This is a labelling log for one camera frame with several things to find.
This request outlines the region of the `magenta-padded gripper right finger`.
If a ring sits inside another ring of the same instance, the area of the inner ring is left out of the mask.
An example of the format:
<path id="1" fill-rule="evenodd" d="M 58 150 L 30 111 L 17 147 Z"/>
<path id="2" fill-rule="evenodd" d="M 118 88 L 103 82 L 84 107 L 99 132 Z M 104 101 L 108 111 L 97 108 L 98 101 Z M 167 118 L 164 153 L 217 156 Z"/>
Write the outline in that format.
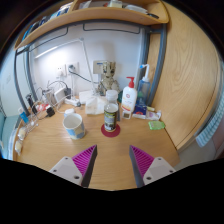
<path id="1" fill-rule="evenodd" d="M 175 172 L 175 169 L 164 158 L 152 157 L 133 145 L 129 147 L 129 156 L 138 188 Z"/>

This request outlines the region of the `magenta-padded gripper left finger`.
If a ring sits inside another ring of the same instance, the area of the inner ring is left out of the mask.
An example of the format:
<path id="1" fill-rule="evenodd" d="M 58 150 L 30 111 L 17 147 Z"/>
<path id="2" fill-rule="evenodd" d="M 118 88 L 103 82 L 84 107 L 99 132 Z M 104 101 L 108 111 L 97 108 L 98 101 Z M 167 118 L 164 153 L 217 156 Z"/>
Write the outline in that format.
<path id="1" fill-rule="evenodd" d="M 76 185 L 88 188 L 97 157 L 97 146 L 93 145 L 73 157 L 63 157 L 50 173 Z"/>

